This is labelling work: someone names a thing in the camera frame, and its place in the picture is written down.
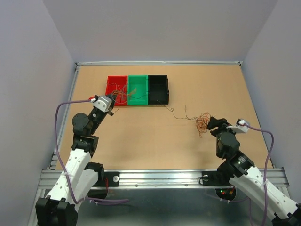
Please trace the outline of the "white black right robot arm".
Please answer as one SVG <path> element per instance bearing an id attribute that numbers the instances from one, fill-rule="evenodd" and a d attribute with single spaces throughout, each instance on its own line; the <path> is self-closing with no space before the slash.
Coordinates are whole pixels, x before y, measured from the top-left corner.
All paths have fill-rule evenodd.
<path id="1" fill-rule="evenodd" d="M 216 155 L 224 162 L 216 172 L 217 180 L 238 188 L 263 211 L 262 225 L 270 219 L 275 226 L 299 226 L 301 205 L 282 193 L 267 179 L 267 170 L 260 172 L 255 163 L 240 151 L 237 133 L 253 127 L 244 119 L 231 125 L 225 118 L 210 117 L 206 127 L 216 137 Z"/>

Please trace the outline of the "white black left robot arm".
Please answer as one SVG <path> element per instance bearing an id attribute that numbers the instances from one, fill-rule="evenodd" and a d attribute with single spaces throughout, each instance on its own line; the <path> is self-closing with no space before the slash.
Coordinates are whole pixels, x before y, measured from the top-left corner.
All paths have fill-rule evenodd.
<path id="1" fill-rule="evenodd" d="M 45 198 L 35 205 L 39 226 L 74 226 L 78 211 L 93 185 L 104 182 L 104 168 L 91 162 L 98 137 L 94 135 L 107 115 L 113 115 L 114 94 L 88 99 L 93 109 L 90 114 L 77 113 L 72 119 L 73 143 L 67 163 L 59 157 L 63 171 Z"/>

